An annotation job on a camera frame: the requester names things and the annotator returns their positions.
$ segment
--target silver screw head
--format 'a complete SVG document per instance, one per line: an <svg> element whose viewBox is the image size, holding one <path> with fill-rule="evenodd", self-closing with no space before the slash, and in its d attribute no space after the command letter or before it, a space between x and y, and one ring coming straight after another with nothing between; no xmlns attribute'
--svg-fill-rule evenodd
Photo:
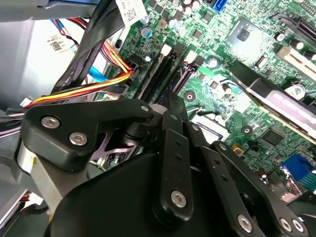
<svg viewBox="0 0 316 237"><path fill-rule="evenodd" d="M224 151L227 150L226 146L223 143L219 144L220 148L222 148Z"/></svg>
<svg viewBox="0 0 316 237"><path fill-rule="evenodd" d="M69 136L69 140L76 146L84 146L88 142L88 138L81 132L74 132Z"/></svg>
<svg viewBox="0 0 316 237"><path fill-rule="evenodd" d="M290 226L290 224L286 220L281 218L280 221L281 221L281 225L283 228L285 228L289 232L292 232L292 227Z"/></svg>
<svg viewBox="0 0 316 237"><path fill-rule="evenodd" d="M192 124L192 128L194 128L196 131L199 131L199 127L196 124Z"/></svg>
<svg viewBox="0 0 316 237"><path fill-rule="evenodd" d="M292 220L295 228L299 231L299 232L304 232L304 228L302 227L302 225L297 221L297 220Z"/></svg>
<svg viewBox="0 0 316 237"><path fill-rule="evenodd" d="M148 109L146 106L144 106L144 105L142 105L140 108L141 108L143 111L146 111L146 112L149 111L149 109Z"/></svg>
<svg viewBox="0 0 316 237"><path fill-rule="evenodd" d="M177 120L178 118L175 115L170 115L174 120Z"/></svg>
<svg viewBox="0 0 316 237"><path fill-rule="evenodd" d="M237 217L238 223L240 226L248 233L252 232L252 226L249 220L244 215L238 215Z"/></svg>
<svg viewBox="0 0 316 237"><path fill-rule="evenodd" d="M179 208L183 208L187 205L186 197L183 195L182 192L180 192L178 190L172 191L171 200Z"/></svg>
<svg viewBox="0 0 316 237"><path fill-rule="evenodd" d="M50 128L50 129L54 129L54 128L58 128L60 125L60 122L58 119L54 118L54 117L44 117L41 120L41 124L44 127Z"/></svg>

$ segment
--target motherboard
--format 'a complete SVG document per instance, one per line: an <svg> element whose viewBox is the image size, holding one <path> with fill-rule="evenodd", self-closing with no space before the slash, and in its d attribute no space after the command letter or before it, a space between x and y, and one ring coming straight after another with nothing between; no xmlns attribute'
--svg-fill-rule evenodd
<svg viewBox="0 0 316 237"><path fill-rule="evenodd" d="M225 141L263 179L304 159L312 176L294 179L316 190L316 1L144 5L120 49L134 69L124 97L163 104L173 91L209 143Z"/></svg>

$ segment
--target green circuit board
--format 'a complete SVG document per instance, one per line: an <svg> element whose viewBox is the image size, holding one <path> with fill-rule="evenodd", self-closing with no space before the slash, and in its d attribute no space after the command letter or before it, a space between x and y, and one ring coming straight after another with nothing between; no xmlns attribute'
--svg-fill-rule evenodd
<svg viewBox="0 0 316 237"><path fill-rule="evenodd" d="M238 144L244 149L243 158L251 168L255 170L258 167L263 167L269 172L292 154L302 153L307 157L311 156L307 151L311 142L270 117L248 99L240 89L234 88L232 96L228 98L222 91L213 89L210 85L213 81L220 79L232 79L230 67L237 60L280 87L288 78L298 78L304 85L306 92L314 97L316 85L276 56L276 51L282 45L288 45L295 34L285 24L271 16L276 13L302 16L315 26L316 15L311 8L311 6L316 6L315 0L305 0L304 3L297 3L294 0L228 0L221 13L215 12L200 1L200 7L192 14L183 14L176 26L171 28L167 25L163 29L159 25L159 21L162 19L164 11L169 14L167 21L172 20L176 12L181 11L179 6L182 1L157 0L154 5L150 2L152 1L145 2L150 20L148 24L137 22L131 27L120 50L123 59L127 60L132 54L144 59L148 53L151 53L155 58L163 44L166 43L170 46L177 43L182 44L184 50L170 73L183 61L190 50L203 57L205 62L189 79L179 95L183 96L186 91L195 92L196 99L192 102L186 102L187 109L203 105L208 112L220 114L224 118L226 128L231 134L226 142L230 145ZM236 29L241 24L250 24L253 29L250 43L242 44L234 41ZM141 35L144 27L153 31L152 36L148 39ZM276 35L279 33L285 35L282 42L276 40ZM312 49L311 45L303 39L301 40L305 43L302 51ZM268 61L264 67L259 69L255 65L263 55L267 57ZM208 65L211 58L217 59L216 68L210 68ZM142 61L139 72L132 77L133 83L125 97L133 97L150 65L151 63ZM117 73L118 71L113 69L110 76ZM157 93L165 83L167 82L161 79ZM253 128L253 132L249 135L241 133L241 128L246 125ZM262 140L262 136L269 129L284 136L275 146ZM258 151L249 149L247 143L249 140L258 143Z"/></svg>

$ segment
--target blue connector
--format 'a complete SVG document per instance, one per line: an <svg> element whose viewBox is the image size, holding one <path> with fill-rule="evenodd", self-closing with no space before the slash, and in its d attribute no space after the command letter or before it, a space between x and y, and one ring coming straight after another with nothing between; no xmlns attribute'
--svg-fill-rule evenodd
<svg viewBox="0 0 316 237"><path fill-rule="evenodd" d="M212 9L216 11L217 13L220 13L224 9L227 1L228 0L217 0L212 6Z"/></svg>

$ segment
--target sticker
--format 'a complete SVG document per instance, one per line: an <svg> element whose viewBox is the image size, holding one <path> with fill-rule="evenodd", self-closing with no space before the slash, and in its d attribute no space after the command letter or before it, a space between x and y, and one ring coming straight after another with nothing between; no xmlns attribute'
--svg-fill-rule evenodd
<svg viewBox="0 0 316 237"><path fill-rule="evenodd" d="M116 3L126 27L147 16L142 0L116 0Z"/></svg>
<svg viewBox="0 0 316 237"><path fill-rule="evenodd" d="M29 201L37 205L41 205L44 199L42 199L40 196L37 196L35 193L31 193L29 196Z"/></svg>
<svg viewBox="0 0 316 237"><path fill-rule="evenodd" d="M61 35L54 35L49 38L47 43L58 53L69 50L72 47L70 40Z"/></svg>
<svg viewBox="0 0 316 237"><path fill-rule="evenodd" d="M29 105L31 102L32 102L32 101L31 101L29 98L25 98L25 99L21 102L20 106L24 108L25 106Z"/></svg>

